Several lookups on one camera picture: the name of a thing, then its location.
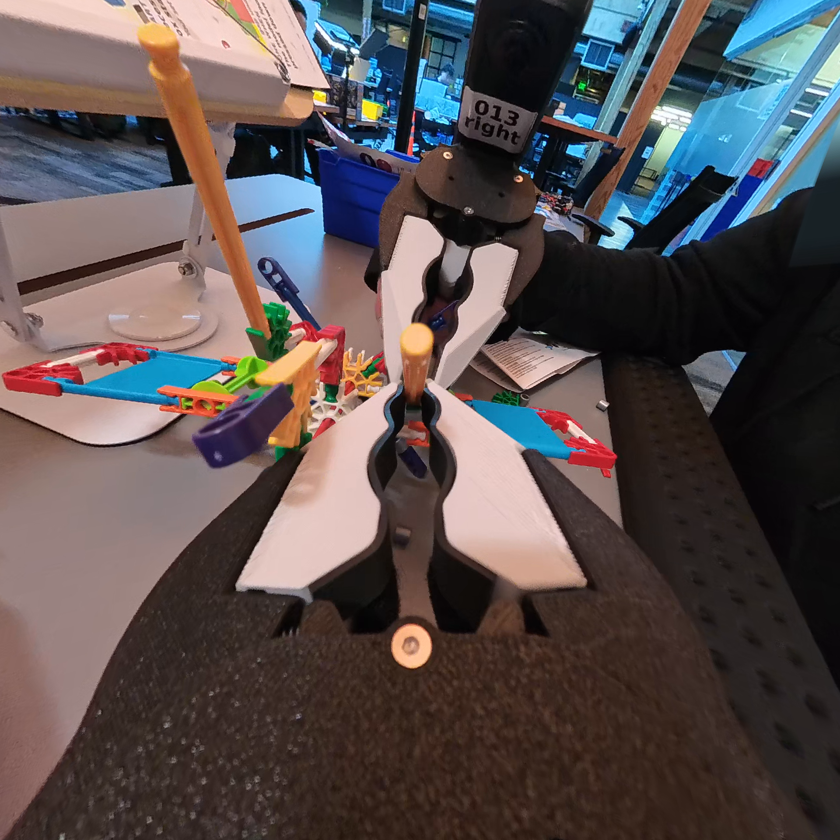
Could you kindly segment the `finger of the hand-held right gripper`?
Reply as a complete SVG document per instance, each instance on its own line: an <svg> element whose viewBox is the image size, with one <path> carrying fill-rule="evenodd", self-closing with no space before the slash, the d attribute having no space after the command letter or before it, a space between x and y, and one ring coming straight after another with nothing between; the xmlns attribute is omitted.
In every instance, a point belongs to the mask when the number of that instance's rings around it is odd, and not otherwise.
<svg viewBox="0 0 840 840"><path fill-rule="evenodd" d="M445 239L425 218L405 216L388 269L381 274L381 326L389 382L403 376L401 335L422 310L427 298L425 280L442 257Z"/></svg>
<svg viewBox="0 0 840 840"><path fill-rule="evenodd" d="M434 381L450 387L505 316L505 299L518 252L501 243L474 248L467 268L471 287L454 309L455 331L444 345Z"/></svg>

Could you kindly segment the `yellow plastic rod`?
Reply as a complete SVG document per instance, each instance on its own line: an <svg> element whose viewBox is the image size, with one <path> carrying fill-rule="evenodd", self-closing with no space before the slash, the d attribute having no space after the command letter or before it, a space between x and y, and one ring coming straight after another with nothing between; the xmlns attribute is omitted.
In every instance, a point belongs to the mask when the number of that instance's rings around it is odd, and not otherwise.
<svg viewBox="0 0 840 840"><path fill-rule="evenodd" d="M418 406L422 401L433 350L434 333L425 323L413 322L402 332L402 382L409 406Z"/></svg>
<svg viewBox="0 0 840 840"><path fill-rule="evenodd" d="M155 23L140 26L138 39L150 57L150 74L226 260L249 327L268 340L270 325L249 267L193 77L181 59L179 40L170 29Z"/></svg>

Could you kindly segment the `blue plastic bin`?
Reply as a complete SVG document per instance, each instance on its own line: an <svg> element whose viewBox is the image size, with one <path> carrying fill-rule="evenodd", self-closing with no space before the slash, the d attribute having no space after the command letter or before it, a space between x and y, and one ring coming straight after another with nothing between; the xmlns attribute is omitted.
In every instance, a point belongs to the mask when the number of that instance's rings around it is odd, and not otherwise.
<svg viewBox="0 0 840 840"><path fill-rule="evenodd" d="M358 245L378 246L380 214L400 175L320 149L319 174L324 232Z"/></svg>

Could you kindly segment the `toy instruction booklet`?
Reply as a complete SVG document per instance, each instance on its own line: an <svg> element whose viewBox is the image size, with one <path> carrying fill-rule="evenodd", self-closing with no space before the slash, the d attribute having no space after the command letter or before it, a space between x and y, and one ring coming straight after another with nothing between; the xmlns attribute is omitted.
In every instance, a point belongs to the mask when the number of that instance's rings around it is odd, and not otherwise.
<svg viewBox="0 0 840 840"><path fill-rule="evenodd" d="M559 342L544 332L519 330L507 340L486 344L470 366L503 389L522 393L598 354Z"/></svg>

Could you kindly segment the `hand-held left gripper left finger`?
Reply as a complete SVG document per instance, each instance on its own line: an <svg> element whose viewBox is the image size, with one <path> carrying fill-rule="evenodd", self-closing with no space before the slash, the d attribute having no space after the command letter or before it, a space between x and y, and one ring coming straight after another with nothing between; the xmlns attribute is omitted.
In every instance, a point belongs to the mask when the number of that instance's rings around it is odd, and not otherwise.
<svg viewBox="0 0 840 840"><path fill-rule="evenodd" d="M355 634L379 634L398 613L384 484L396 467L392 401L377 395L305 447L235 588L307 606L329 602Z"/></svg>

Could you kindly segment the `black perforated pad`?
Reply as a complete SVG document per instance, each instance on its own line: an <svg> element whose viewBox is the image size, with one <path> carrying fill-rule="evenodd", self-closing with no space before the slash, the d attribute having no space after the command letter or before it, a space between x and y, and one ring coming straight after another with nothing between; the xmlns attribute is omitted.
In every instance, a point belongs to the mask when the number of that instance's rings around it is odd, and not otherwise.
<svg viewBox="0 0 840 840"><path fill-rule="evenodd" d="M602 357L625 530L705 638L735 717L813 838L839 838L839 694L686 373Z"/></svg>

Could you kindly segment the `clear plastic bag red header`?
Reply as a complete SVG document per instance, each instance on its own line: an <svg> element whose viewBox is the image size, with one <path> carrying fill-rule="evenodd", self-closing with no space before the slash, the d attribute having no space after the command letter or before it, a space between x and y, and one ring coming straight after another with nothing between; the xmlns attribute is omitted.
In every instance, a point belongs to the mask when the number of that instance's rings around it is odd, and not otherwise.
<svg viewBox="0 0 840 840"><path fill-rule="evenodd" d="M339 157L394 175L414 173L421 162L417 157L394 150L382 151L353 143L346 134L335 128L322 114L319 114L319 118L330 141L336 147Z"/></svg>

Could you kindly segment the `colourful construction toy plane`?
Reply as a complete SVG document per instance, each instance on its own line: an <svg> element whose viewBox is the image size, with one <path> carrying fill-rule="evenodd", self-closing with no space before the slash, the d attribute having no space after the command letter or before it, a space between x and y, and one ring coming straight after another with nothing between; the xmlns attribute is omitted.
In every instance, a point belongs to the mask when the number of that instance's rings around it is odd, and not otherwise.
<svg viewBox="0 0 840 840"><path fill-rule="evenodd" d="M143 343L111 342L72 357L47 360L3 373L9 392L42 396L97 397L123 403L157 406L162 413L194 415L209 422L193 436L205 461L214 468L239 462L263 444L305 449L310 439L325 433L338 420L325 415L308 436L311 409L321 385L326 394L328 368L343 347L343 328L320 329L303 320L290 330L287 309L263 304L270 338L248 328L255 354L205 359L157 349ZM82 369L112 364L118 369L97 380L85 379ZM598 468L606 478L616 454L589 436L568 414L548 409L515 407L475 401L453 394L468 407L509 435L526 450L535 450L570 465ZM409 406L409 421L395 420L396 445L429 447L421 411Z"/></svg>

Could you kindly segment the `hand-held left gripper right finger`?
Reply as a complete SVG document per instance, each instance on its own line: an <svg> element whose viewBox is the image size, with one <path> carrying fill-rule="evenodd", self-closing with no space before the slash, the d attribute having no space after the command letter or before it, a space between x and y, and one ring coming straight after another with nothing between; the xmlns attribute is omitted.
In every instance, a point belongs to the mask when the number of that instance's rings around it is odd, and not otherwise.
<svg viewBox="0 0 840 840"><path fill-rule="evenodd" d="M498 588L515 601L584 589L528 451L435 382L423 394L423 421L439 488L428 569L439 625L475 632Z"/></svg>

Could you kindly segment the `black office chair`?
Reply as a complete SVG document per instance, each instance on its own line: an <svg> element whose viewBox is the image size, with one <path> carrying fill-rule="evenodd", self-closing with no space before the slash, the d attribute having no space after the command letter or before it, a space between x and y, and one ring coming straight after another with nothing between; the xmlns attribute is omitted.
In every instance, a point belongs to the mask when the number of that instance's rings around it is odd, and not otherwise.
<svg viewBox="0 0 840 840"><path fill-rule="evenodd" d="M719 173L708 165L648 223L619 217L618 221L628 224L633 230L625 250L647 249L662 255L666 247L692 225L698 216L717 204L737 180L735 176Z"/></svg>
<svg viewBox="0 0 840 840"><path fill-rule="evenodd" d="M589 202L591 196L606 177L616 167L621 160L624 149L612 146L608 150L603 150L599 153L599 157L593 164L592 168L581 178L579 184L574 189L574 210L571 217L580 222L586 231L588 231L588 239L586 240L591 245L598 245L602 236L612 237L614 232L601 222L594 220L593 217L586 215L585 206Z"/></svg>

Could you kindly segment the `wooden and white book stand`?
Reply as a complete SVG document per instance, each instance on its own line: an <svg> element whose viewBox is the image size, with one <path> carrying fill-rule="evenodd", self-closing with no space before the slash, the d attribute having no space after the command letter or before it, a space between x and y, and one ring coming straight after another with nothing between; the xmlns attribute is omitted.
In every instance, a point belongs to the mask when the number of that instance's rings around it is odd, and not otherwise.
<svg viewBox="0 0 840 840"><path fill-rule="evenodd" d="M143 24L134 22L124 3L3 1L2 105L167 118L138 39ZM235 124L297 126L312 114L314 90L190 55L176 37L223 175L230 153L221 154L220 144L233 136ZM44 316L25 309L2 234L2 370L127 341L121 308L130 322L143 312L180 320L198 315L186 336L149 342L161 350L250 353L249 322L199 194L192 215L197 221L190 221L184 248L171 261L109 278L98 289L100 298L94 287L57 297ZM94 364L82 370L104 376L117 369Z"/></svg>

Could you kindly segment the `person's right forearm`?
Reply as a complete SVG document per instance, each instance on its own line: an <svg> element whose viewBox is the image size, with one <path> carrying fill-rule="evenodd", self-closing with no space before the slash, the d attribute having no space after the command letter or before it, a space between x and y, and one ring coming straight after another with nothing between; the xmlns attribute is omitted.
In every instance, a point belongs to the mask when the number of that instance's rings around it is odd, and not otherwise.
<svg viewBox="0 0 840 840"><path fill-rule="evenodd" d="M793 192L773 211L670 256L548 232L542 263L497 334L542 332L586 350L672 364L749 350L792 290L791 255L811 194L811 187Z"/></svg>

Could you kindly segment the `printed instruction sheet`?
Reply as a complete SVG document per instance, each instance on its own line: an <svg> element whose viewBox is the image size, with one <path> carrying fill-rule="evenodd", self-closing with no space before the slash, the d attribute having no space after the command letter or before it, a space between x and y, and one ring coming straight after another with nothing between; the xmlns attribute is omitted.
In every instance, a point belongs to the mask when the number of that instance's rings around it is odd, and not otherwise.
<svg viewBox="0 0 840 840"><path fill-rule="evenodd" d="M277 77L294 88L328 86L289 2L128 1L124 6L137 25L154 23L173 31L190 55Z"/></svg>

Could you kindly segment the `black pole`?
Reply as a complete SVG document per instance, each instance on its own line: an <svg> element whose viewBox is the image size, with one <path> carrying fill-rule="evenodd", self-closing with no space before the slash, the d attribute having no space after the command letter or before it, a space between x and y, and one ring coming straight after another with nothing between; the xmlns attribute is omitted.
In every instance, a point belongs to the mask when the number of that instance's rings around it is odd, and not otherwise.
<svg viewBox="0 0 840 840"><path fill-rule="evenodd" d="M413 14L409 27L406 63L395 131L395 150L403 154L411 154L413 149L411 136L413 129L414 102L416 97L419 63L421 61L424 48L428 6L428 1L414 2Z"/></svg>

